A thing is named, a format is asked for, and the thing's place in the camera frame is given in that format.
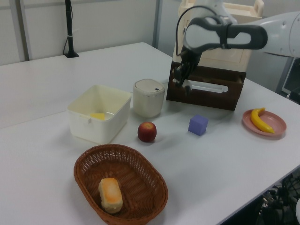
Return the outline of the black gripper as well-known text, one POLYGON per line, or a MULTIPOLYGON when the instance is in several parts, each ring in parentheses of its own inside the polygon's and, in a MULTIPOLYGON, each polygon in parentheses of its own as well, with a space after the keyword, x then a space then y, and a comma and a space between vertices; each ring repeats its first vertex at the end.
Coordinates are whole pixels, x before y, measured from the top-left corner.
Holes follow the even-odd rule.
POLYGON ((186 47, 182 48, 180 57, 181 66, 174 69, 174 80, 177 86, 182 85, 182 80, 188 79, 190 71, 194 71, 200 61, 200 56, 186 47))

